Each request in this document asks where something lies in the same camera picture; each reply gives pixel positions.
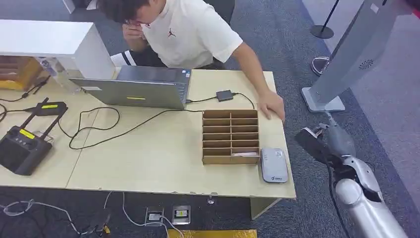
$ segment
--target laptop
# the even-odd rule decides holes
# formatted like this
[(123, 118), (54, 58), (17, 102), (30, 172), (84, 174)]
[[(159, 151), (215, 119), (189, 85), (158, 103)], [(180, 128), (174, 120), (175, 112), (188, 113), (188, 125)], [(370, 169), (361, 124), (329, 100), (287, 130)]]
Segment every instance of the laptop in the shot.
[(185, 109), (191, 70), (124, 65), (116, 80), (70, 78), (107, 105)]

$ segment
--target white t-shirt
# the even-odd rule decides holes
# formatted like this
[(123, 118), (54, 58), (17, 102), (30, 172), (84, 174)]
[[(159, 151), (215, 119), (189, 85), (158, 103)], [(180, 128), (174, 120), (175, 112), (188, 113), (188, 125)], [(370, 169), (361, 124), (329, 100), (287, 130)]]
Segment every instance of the white t-shirt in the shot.
[(166, 0), (151, 24), (142, 24), (152, 49), (168, 67), (197, 68), (226, 62), (242, 44), (238, 33), (203, 0)]

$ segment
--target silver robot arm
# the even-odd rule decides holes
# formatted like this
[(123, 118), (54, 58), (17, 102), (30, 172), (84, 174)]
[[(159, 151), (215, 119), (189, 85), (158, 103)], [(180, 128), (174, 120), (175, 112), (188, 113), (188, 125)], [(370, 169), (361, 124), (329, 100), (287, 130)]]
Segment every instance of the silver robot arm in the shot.
[[(316, 160), (332, 168), (339, 200), (365, 238), (407, 238), (386, 206), (372, 169), (356, 158), (350, 135), (329, 115), (330, 125), (303, 128), (297, 142)], [(328, 131), (328, 143), (322, 140)]]
[(383, 201), (378, 182), (370, 167), (352, 156), (347, 157), (343, 165), (355, 170), (359, 182), (343, 178), (337, 182), (335, 192), (362, 234), (366, 238), (407, 238)]

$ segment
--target wooden box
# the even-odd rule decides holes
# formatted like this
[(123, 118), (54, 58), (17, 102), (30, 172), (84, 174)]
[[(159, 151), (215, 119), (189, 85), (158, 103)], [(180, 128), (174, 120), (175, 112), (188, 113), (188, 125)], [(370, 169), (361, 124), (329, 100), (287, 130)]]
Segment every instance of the wooden box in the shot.
[(0, 88), (26, 91), (42, 70), (32, 57), (0, 56)]
[(203, 164), (256, 164), (259, 160), (256, 110), (203, 112)]

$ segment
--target man's hand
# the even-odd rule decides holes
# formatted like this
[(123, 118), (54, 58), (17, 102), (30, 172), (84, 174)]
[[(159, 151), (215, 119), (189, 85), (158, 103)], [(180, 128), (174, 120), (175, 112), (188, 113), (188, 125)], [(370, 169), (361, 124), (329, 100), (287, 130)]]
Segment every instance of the man's hand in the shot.
[(143, 29), (141, 25), (123, 24), (122, 35), (124, 36), (125, 40), (146, 39), (143, 34)]
[(267, 90), (265, 93), (260, 95), (258, 108), (264, 113), (267, 119), (271, 119), (269, 110), (272, 110), (278, 115), (278, 117), (283, 121), (283, 123), (286, 120), (283, 98), (281, 98), (277, 95), (277, 93), (271, 90)]

